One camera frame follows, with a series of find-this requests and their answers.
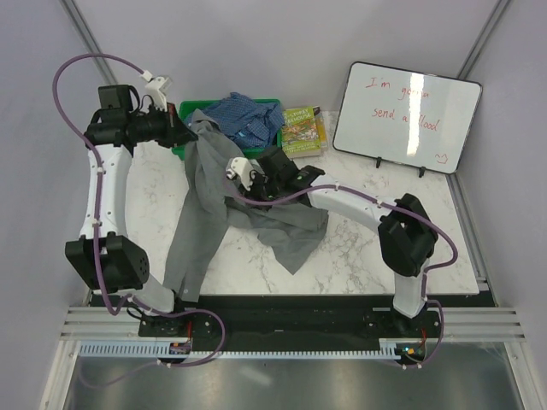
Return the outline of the grey long sleeve shirt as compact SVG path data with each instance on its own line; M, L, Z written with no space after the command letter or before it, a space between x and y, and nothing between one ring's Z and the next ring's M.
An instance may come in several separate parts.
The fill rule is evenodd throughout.
M185 146L189 189L168 251L163 285L185 302L197 302L209 268L229 227L253 231L277 262L294 274L326 235L328 213L299 203L250 208L226 187L226 166L241 149L212 118L197 109L190 128L198 139Z

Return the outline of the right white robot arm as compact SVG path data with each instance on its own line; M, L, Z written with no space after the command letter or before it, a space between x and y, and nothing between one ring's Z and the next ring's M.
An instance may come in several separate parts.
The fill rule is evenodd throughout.
M405 337L421 328L425 272L438 234L417 197L406 194L390 199L350 188L318 167L298 167L279 148L264 151L256 164L245 158L232 159L226 172L239 178L240 192L255 205L299 202L334 212L377 233L382 260L395 279L392 328Z

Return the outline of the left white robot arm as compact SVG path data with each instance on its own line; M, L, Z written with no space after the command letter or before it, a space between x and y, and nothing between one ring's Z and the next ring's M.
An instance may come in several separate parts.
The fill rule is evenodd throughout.
M187 327L187 315L174 307L174 293L150 275L146 252L129 239L126 228L126 185L138 144L154 141L171 149L197 140L167 100L168 78L145 86L147 111L135 108L131 85L102 86L100 108L85 131L89 147L90 186L85 219L78 239L65 245L65 256L86 286L118 314L110 296L159 314L157 324L169 336Z

